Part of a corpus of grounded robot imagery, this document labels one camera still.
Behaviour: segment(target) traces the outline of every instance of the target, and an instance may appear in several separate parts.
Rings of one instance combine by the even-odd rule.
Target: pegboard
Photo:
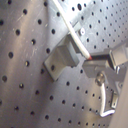
[[[113,48],[127,38],[127,0],[58,0],[72,25],[85,29],[81,41],[90,53]],[[52,0],[0,0],[0,127],[107,128],[101,93],[77,67],[66,67],[53,82],[44,61],[68,34]],[[111,79],[106,86],[109,110]]]

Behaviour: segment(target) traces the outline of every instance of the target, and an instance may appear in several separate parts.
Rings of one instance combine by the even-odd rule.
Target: pegboard hole
[[[17,35],[17,36],[20,35],[20,30],[19,30],[19,29],[16,30],[16,35]]]
[[[96,110],[96,114],[98,114],[98,110]]]
[[[74,7],[72,7],[72,11],[75,11],[75,8]]]
[[[90,109],[89,109],[89,111],[91,112],[91,111],[92,111],[92,109],[90,108]]]
[[[19,88],[23,89],[24,88],[24,84],[23,83],[19,84]]]
[[[98,23],[100,24],[100,20],[98,20]]]
[[[31,111],[30,112],[30,115],[34,116],[35,115],[35,112],[34,111]]]
[[[95,94],[94,93],[92,94],[92,97],[95,97]]]
[[[26,61],[26,62],[25,62],[25,66],[26,66],[26,67],[29,67],[29,65],[30,65],[30,62],[29,62],[29,61]]]
[[[96,45],[94,45],[94,49],[96,49]]]
[[[85,94],[88,94],[88,90],[85,91]]]
[[[83,16],[81,16],[81,20],[84,20],[84,17]]]
[[[14,110],[15,110],[15,111],[19,111],[19,107],[18,107],[18,106],[15,106],[15,107],[14,107]]]
[[[9,52],[8,56],[9,56],[10,59],[12,59],[13,58],[13,52]]]
[[[44,6],[47,7],[47,5],[48,5],[47,2],[45,1],[45,2],[44,2]]]
[[[46,116],[45,116],[45,119],[48,120],[48,119],[49,119],[49,115],[46,115]]]
[[[24,10],[23,10],[23,13],[24,13],[24,15],[27,15],[27,10],[24,9]]]
[[[93,1],[94,4],[96,4],[96,1]]]
[[[65,103],[66,103],[66,101],[65,101],[65,100],[63,100],[63,101],[62,101],[62,104],[65,104]]]
[[[36,95],[39,95],[40,94],[39,90],[36,90],[35,94]]]
[[[79,122],[78,122],[78,126],[80,126],[80,125],[81,125],[81,122],[79,121]]]
[[[2,100],[0,99],[0,105],[2,105]]]
[[[58,17],[60,17],[60,13],[59,13],[59,12],[57,12],[56,15],[57,15]]]
[[[78,10],[79,10],[79,11],[82,10],[82,6],[81,6],[81,4],[78,4],[77,7],[78,7]]]
[[[48,53],[48,54],[50,53],[50,48],[46,49],[46,53]]]
[[[82,108],[81,108],[82,110],[84,110],[84,106],[82,106]]]
[[[72,107],[75,108],[75,107],[76,107],[76,104],[74,103],[74,104],[72,105]]]
[[[32,39],[31,43],[32,43],[32,45],[35,45],[36,44],[36,40]]]
[[[69,82],[69,81],[67,81],[66,85],[67,85],[67,86],[69,86],[69,85],[70,85],[70,82]]]
[[[38,24],[39,24],[39,25],[42,24],[42,20],[41,20],[41,19],[38,20]]]
[[[87,42],[89,42],[89,38],[87,38]]]
[[[50,96],[50,98],[49,98],[51,101],[53,101],[53,99],[54,99],[54,97],[53,96]]]
[[[55,34],[55,32],[56,32],[55,29],[52,29],[52,34]]]
[[[94,12],[92,12],[92,16],[94,16]]]
[[[72,121],[71,121],[71,120],[69,120],[68,124],[69,124],[69,125],[71,125],[71,123],[72,123]]]
[[[80,70],[80,73],[81,73],[81,74],[83,73],[83,70],[82,70],[82,69]]]
[[[41,69],[40,73],[41,73],[41,74],[44,74],[44,72],[45,72],[44,69]]]
[[[3,82],[7,82],[7,76],[2,76]]]
[[[55,66],[54,65],[51,66],[51,70],[55,71]]]
[[[80,90],[80,87],[79,87],[79,86],[77,86],[77,87],[76,87],[76,90]]]
[[[58,118],[58,122],[61,122],[61,118]]]
[[[3,20],[0,20],[0,26],[2,26],[4,24]]]
[[[12,0],[8,0],[8,4],[10,5],[12,3]]]
[[[98,33],[98,32],[96,32],[96,35],[98,36],[98,35],[99,35],[99,33]]]
[[[91,25],[91,24],[89,25],[89,28],[90,28],[90,29],[92,28],[92,25]]]
[[[84,3],[84,7],[86,7],[86,4]]]

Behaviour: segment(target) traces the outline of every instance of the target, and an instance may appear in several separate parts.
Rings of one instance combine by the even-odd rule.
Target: metal bracket
[[[77,66],[79,59],[69,36],[66,36],[44,62],[54,81],[58,79],[66,66]]]

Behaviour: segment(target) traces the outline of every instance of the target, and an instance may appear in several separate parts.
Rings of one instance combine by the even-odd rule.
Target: perforated metal panel
[[[127,38],[127,0],[59,0],[69,21],[80,22],[90,53]],[[0,0],[0,127],[107,128],[100,89],[82,69],[67,67],[53,82],[43,63],[68,29],[52,0]],[[115,81],[106,85],[110,108]]]

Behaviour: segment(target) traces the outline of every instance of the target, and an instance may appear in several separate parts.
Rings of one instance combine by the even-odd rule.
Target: gray metal surface
[[[127,38],[127,0],[59,2],[72,25],[81,22],[86,32],[81,40],[90,53]],[[1,128],[107,128],[111,121],[98,115],[100,89],[85,75],[80,54],[80,64],[67,67],[56,82],[43,65],[68,33],[57,12],[52,0],[0,0]],[[106,110],[112,89],[110,75]]]

